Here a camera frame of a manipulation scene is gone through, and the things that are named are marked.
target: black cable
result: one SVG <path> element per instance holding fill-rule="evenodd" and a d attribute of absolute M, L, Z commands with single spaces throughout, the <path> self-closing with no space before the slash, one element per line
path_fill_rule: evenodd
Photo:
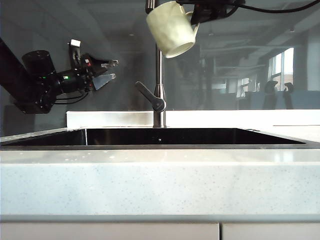
<path fill-rule="evenodd" d="M 80 96 L 74 96 L 74 97 L 66 97 L 66 98 L 57 98 L 56 100 L 72 100 L 72 99 L 79 99 L 82 98 L 84 96 L 84 94 L 80 95 Z"/>
<path fill-rule="evenodd" d="M 314 0 L 311 3 L 297 7 L 297 8 L 292 8 L 292 9 L 283 9 L 283 10 L 270 10 L 270 9 L 263 9 L 263 8 L 258 8 L 258 7 L 253 7 L 253 6 L 247 6 L 243 4 L 237 4 L 237 3 L 227 3 L 223 1 L 176 1 L 178 4 L 212 4 L 218 3 L 218 4 L 224 4 L 228 6 L 234 6 L 238 8 L 243 8 L 243 9 L 249 9 L 257 12 L 262 12 L 262 13 L 267 13 L 267 14 L 287 14 L 287 13 L 295 13 L 295 12 L 300 12 L 303 10 L 306 10 L 308 8 L 313 7 L 314 5 L 320 3 L 320 0 Z"/>
<path fill-rule="evenodd" d="M 232 14 L 234 14 L 234 13 L 238 10 L 238 8 L 239 8 L 238 6 L 234 6 L 234 7 L 225 15 L 225 17 L 226 17 L 226 18 L 230 17 Z"/>
<path fill-rule="evenodd" d="M 314 5 L 316 5 L 318 3 L 320 3 L 320 0 L 315 0 L 315 1 L 311 2 L 311 3 L 309 3 L 309 4 L 301 6 L 301 7 L 292 8 L 292 9 L 283 9 L 283 10 L 262 9 L 262 8 L 258 8 L 258 7 L 247 6 L 247 5 L 236 4 L 236 3 L 234 3 L 234 4 L 231 3 L 231 6 L 236 6 L 236 7 L 239 7 L 239 8 L 249 9 L 249 10 L 262 12 L 262 13 L 267 13 L 267 14 L 289 14 L 289 13 L 296 13 L 296 12 L 300 12 L 300 11 L 306 10 L 308 8 L 313 7 Z"/>
<path fill-rule="evenodd" d="M 83 100 L 83 99 L 85 99 L 86 98 L 86 96 L 88 96 L 88 92 L 86 93 L 86 95 L 84 95 L 82 98 L 80 98 L 79 100 L 77 100 L 77 101 L 73 101 L 73 102 L 56 102 L 56 103 L 54 103 L 55 105 L 69 105 L 69 104 L 75 104 L 75 103 L 78 103 L 78 102 L 80 102 L 81 100 Z"/>

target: white mug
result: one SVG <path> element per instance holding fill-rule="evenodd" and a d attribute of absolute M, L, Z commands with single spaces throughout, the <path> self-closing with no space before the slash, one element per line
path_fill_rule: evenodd
<path fill-rule="evenodd" d="M 186 13 L 176 1 L 169 1 L 156 7 L 146 17 L 153 38 L 167 59 L 179 56 L 195 45 L 199 24 L 192 29 L 188 19 L 192 13 Z"/>

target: faucet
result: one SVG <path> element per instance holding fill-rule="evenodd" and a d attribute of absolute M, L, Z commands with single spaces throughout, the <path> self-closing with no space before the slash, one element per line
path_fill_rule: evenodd
<path fill-rule="evenodd" d="M 155 6 L 158 6 L 158 0 L 146 0 L 145 12 L 149 14 Z M 140 81 L 135 83 L 135 87 L 148 99 L 153 108 L 153 127 L 166 128 L 166 96 L 164 89 L 164 56 L 158 46 L 155 47 L 156 57 L 156 78 L 154 94 Z"/>

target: cabinet door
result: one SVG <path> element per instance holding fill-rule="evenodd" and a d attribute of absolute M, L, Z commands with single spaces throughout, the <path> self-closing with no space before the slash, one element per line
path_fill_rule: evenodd
<path fill-rule="evenodd" d="M 2 223 L 1 240 L 219 240 L 219 225 L 201 223 Z"/>
<path fill-rule="evenodd" d="M 320 223 L 223 224 L 223 240 L 320 240 Z"/>

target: sink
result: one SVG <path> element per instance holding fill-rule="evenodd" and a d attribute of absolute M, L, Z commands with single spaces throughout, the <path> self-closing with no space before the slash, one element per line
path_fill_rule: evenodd
<path fill-rule="evenodd" d="M 239 128 L 96 128 L 2 142 L 2 149 L 318 148 L 319 144 Z"/>

